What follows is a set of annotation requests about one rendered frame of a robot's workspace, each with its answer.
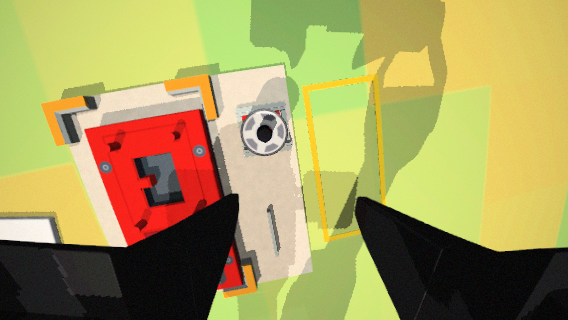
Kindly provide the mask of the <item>black and grey wheel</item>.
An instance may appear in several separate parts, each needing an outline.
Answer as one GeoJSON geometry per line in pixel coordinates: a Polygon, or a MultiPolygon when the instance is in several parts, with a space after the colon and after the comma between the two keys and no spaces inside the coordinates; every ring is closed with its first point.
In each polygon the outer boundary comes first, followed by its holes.
{"type": "Polygon", "coordinates": [[[250,152],[259,156],[270,156],[284,147],[288,138],[288,127],[279,113],[271,109],[258,109],[246,116],[240,133],[243,144],[250,152]],[[257,129],[262,125],[271,128],[272,138],[267,143],[257,138],[257,129]]]}

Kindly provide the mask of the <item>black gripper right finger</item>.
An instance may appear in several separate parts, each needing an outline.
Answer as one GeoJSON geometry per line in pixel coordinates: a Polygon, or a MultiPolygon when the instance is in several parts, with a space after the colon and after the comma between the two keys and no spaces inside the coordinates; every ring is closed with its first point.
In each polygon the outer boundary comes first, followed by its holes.
{"type": "Polygon", "coordinates": [[[530,320],[568,288],[568,248],[494,251],[367,197],[354,213],[400,320],[530,320]]]}

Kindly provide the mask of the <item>yellow rectangular outline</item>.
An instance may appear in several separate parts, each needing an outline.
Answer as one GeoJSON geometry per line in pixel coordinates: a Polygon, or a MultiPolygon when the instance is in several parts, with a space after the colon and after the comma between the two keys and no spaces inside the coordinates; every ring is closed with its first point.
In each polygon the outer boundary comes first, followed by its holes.
{"type": "Polygon", "coordinates": [[[311,152],[312,152],[313,165],[314,165],[314,172],[315,172],[315,179],[316,179],[316,186],[317,186],[317,193],[318,193],[318,200],[319,200],[319,207],[320,207],[320,214],[321,214],[321,220],[322,220],[325,242],[335,240],[335,239],[344,238],[344,237],[349,237],[349,236],[353,236],[353,235],[357,235],[357,234],[361,234],[361,231],[359,229],[359,230],[341,233],[341,234],[337,234],[337,235],[333,235],[333,236],[329,236],[329,234],[328,234],[328,226],[327,226],[324,199],[323,199],[323,191],[322,191],[322,184],[321,184],[321,177],[320,177],[320,170],[319,170],[319,162],[318,162],[318,155],[317,155],[317,148],[316,148],[316,141],[315,141],[315,134],[314,134],[314,126],[313,126],[309,91],[328,89],[328,88],[344,86],[344,85],[349,85],[349,84],[355,84],[355,83],[361,83],[361,82],[366,82],[366,81],[371,81],[371,80],[373,81],[373,93],[374,93],[374,96],[375,96],[375,111],[376,111],[376,126],[377,126],[381,203],[386,205],[385,204],[385,170],[384,170],[384,153],[383,153],[383,135],[382,135],[382,119],[381,119],[380,101],[379,101],[378,74],[366,76],[366,77],[364,77],[364,76],[354,77],[354,78],[349,78],[349,79],[337,80],[337,81],[332,81],[332,82],[302,87],[303,96],[304,96],[304,103],[305,103],[305,110],[306,110],[306,117],[307,117],[307,124],[308,124],[308,131],[309,131],[309,138],[310,138],[310,145],[311,145],[311,152]]]}

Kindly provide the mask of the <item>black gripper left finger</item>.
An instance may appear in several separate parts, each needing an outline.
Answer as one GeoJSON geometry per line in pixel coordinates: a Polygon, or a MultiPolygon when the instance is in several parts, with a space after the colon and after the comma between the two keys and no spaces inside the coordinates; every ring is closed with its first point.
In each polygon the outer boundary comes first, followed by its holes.
{"type": "Polygon", "coordinates": [[[0,240],[0,310],[207,320],[238,214],[231,193],[126,247],[0,240]]]}

